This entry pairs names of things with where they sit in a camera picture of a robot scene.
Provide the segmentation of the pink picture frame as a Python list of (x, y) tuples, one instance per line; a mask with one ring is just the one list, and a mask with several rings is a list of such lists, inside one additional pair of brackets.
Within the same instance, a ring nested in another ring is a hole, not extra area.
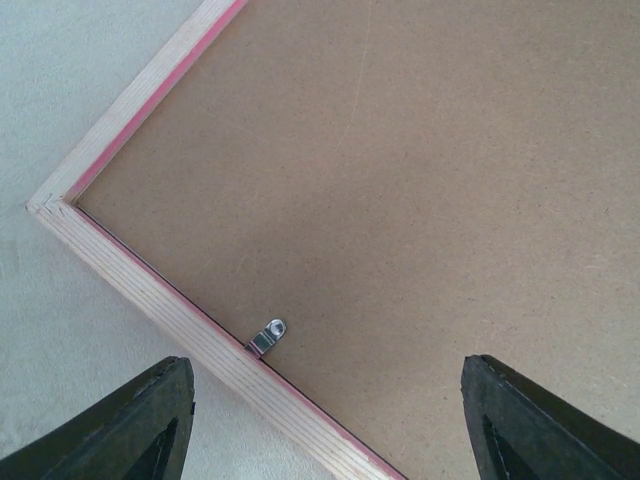
[(119, 95), (26, 208), (209, 372), (339, 479), (401, 473), (296, 390), (76, 205), (121, 147), (243, 8), (204, 1)]

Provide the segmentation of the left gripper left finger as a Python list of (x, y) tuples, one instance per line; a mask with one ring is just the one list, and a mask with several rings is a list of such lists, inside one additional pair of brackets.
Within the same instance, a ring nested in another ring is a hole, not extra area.
[(1, 460), (3, 479), (179, 479), (195, 415), (194, 373), (167, 357)]

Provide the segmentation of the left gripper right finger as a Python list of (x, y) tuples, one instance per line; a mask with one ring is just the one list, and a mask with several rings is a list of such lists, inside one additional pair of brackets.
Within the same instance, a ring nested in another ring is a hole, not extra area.
[(639, 444), (490, 355), (464, 360), (464, 415), (482, 479), (637, 479)]

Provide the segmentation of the brown cardboard backing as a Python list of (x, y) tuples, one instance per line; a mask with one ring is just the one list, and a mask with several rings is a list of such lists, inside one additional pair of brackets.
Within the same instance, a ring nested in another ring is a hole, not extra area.
[(635, 1), (252, 1), (79, 204), (412, 479), (472, 354), (639, 434)]

